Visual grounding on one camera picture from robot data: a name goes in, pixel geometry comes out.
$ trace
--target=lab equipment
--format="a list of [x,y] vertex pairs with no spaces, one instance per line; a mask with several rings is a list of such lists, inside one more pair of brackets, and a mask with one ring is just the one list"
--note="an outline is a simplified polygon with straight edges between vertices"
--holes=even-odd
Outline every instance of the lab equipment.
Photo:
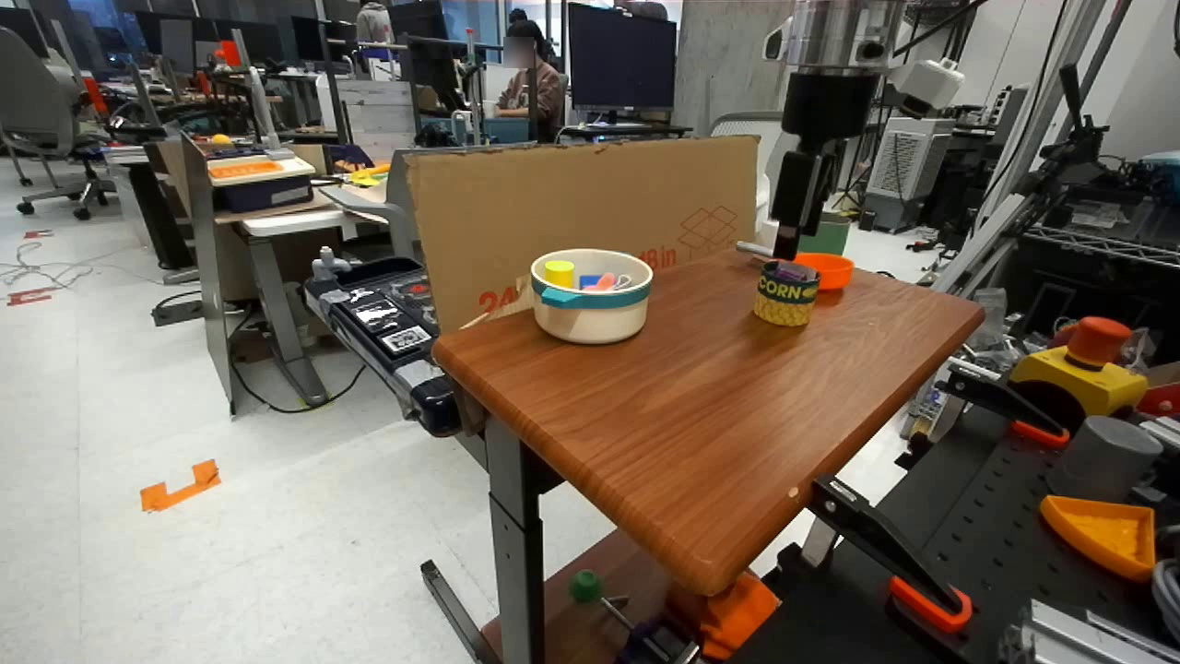
[[770,216],[776,257],[795,257],[820,230],[836,176],[840,139],[861,135],[879,97],[899,0],[799,0],[788,35],[782,130],[799,144],[782,153]]

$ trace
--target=metal table leg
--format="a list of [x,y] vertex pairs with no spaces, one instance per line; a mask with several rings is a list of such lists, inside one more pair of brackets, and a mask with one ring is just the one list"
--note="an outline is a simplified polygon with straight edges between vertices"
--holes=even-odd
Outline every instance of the metal table leg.
[[177,230],[171,201],[159,197],[154,171],[148,161],[134,161],[124,171],[124,179],[135,193],[135,201],[141,201],[141,213],[148,226],[148,240],[154,248],[159,264],[162,269],[193,269],[193,251],[183,248],[183,235]]
[[282,349],[282,358],[275,358],[282,369],[287,372],[287,379],[295,382],[295,391],[305,404],[330,401],[330,391],[326,391],[318,369],[301,355],[301,340],[298,340],[295,313],[291,313],[291,303],[283,291],[282,263],[272,253],[272,240],[250,235],[248,248],[250,248],[250,269],[256,269],[261,313],[267,313],[268,332]]
[[502,660],[547,660],[542,462],[502,425],[488,428],[489,540],[502,601]]
[[446,622],[455,628],[455,634],[464,643],[464,649],[472,651],[477,664],[499,664],[502,658],[489,649],[489,643],[483,637],[483,631],[477,628],[472,613],[459,601],[459,595],[451,591],[446,575],[438,570],[436,562],[422,565],[422,579],[429,584],[436,604],[444,610]]

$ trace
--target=orange clamp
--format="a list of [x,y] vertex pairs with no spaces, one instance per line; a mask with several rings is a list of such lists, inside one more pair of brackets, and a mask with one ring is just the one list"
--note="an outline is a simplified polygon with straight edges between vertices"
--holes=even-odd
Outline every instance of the orange clamp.
[[1036,428],[1036,425],[1029,425],[1029,419],[1009,419],[1009,425],[1007,425],[1007,434],[1024,438],[1024,442],[1031,442],[1031,446],[1046,446],[1046,449],[1069,446],[1069,428],[1046,433],[1046,428]]
[[958,637],[966,631],[966,622],[972,621],[972,601],[958,586],[954,586],[958,613],[940,610],[937,601],[929,601],[917,586],[911,586],[899,575],[889,579],[889,597],[896,604],[904,604],[908,613],[915,613],[915,621],[929,622],[933,631],[940,631],[948,637]]
[[180,506],[218,484],[223,484],[218,462],[198,462],[198,466],[193,466],[188,488],[171,490],[167,484],[153,484],[141,490],[141,506],[145,506],[145,511],[162,511],[162,508],[173,508],[173,506]]

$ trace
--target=person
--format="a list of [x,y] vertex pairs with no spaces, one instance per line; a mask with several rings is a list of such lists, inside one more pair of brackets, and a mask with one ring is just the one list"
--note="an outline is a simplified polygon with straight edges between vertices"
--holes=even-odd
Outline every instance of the person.
[[547,59],[532,59],[526,51],[518,51],[518,72],[502,99],[494,102],[502,114],[526,114],[526,62],[536,62],[537,80],[537,139],[554,144],[566,120],[566,76]]
[[523,6],[510,11],[510,45],[526,45],[537,51],[537,59],[547,59],[551,67],[558,67],[554,45],[547,40],[542,26],[536,19],[523,16]]
[[391,49],[395,49],[395,21],[391,21],[391,6],[382,0],[359,0],[359,62],[361,69],[369,67],[369,59],[391,62]]

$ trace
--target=shelf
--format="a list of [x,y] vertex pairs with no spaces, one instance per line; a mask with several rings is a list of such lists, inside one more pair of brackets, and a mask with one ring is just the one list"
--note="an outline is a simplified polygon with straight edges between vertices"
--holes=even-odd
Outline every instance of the shelf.
[[1058,242],[1061,251],[1078,251],[1078,253],[1106,253],[1106,257],[1180,269],[1180,248],[1158,248],[1158,242],[1099,235],[1082,230],[1046,230],[1046,226],[1029,230],[1024,240]]

